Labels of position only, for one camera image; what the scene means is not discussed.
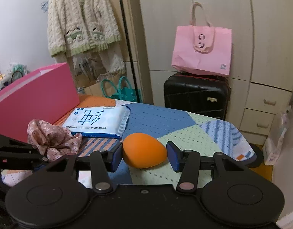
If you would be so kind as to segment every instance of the pink board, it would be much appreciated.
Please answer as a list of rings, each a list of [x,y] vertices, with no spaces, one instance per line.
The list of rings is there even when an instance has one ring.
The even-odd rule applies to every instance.
[[[79,103],[67,63],[39,68],[0,91],[0,134],[27,142],[32,119],[54,123]]]

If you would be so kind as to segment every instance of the plastic bag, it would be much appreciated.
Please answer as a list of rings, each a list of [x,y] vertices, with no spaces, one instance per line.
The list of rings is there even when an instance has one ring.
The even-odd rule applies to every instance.
[[[291,106],[275,115],[270,133],[262,148],[264,164],[274,165],[280,156],[284,135],[289,127]]]
[[[126,106],[76,108],[63,124],[72,135],[120,139],[125,130],[130,110]]]
[[[77,87],[94,84],[101,74],[106,73],[97,53],[81,53],[73,56],[74,76]]]

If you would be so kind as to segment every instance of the drawer handle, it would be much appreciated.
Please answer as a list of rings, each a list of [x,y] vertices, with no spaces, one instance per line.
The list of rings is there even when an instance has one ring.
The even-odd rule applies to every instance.
[[[257,122],[257,127],[260,127],[260,128],[268,128],[268,124],[265,126],[265,125],[261,125]]]
[[[263,99],[263,102],[264,102],[264,104],[268,104],[268,105],[272,105],[272,106],[275,106],[276,105],[276,101],[274,101],[274,102],[271,102],[271,101],[268,101],[268,100],[266,100],[266,99]]]

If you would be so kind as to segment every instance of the screw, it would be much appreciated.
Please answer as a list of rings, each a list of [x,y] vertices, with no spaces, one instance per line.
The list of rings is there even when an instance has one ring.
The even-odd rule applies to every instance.
[[[194,184],[193,183],[189,183],[189,182],[184,182],[180,184],[180,188],[182,190],[191,190],[194,188]]]
[[[97,190],[107,190],[107,189],[110,188],[110,184],[109,183],[105,183],[105,182],[103,182],[103,183],[97,183],[95,185],[95,188]]]

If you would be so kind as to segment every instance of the black suitcase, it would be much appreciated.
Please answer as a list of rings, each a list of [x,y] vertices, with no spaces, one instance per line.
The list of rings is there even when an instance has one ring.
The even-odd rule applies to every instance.
[[[164,106],[224,120],[230,97],[228,81],[220,76],[177,72],[164,83]]]

